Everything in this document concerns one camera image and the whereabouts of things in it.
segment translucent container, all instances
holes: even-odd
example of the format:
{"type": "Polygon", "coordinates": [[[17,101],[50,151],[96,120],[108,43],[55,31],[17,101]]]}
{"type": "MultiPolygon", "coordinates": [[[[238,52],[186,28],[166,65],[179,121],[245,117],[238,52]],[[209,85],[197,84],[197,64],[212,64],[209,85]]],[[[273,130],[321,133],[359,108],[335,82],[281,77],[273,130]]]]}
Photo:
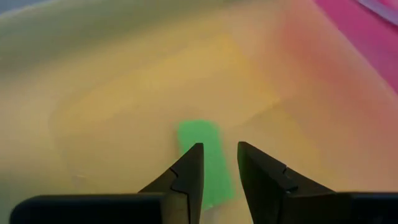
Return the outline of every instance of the translucent container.
{"type": "Polygon", "coordinates": [[[238,191],[206,223],[251,223],[238,141],[334,190],[397,189],[396,95],[312,1],[145,2],[0,17],[2,222],[38,194],[136,192],[196,118],[238,191]]]}

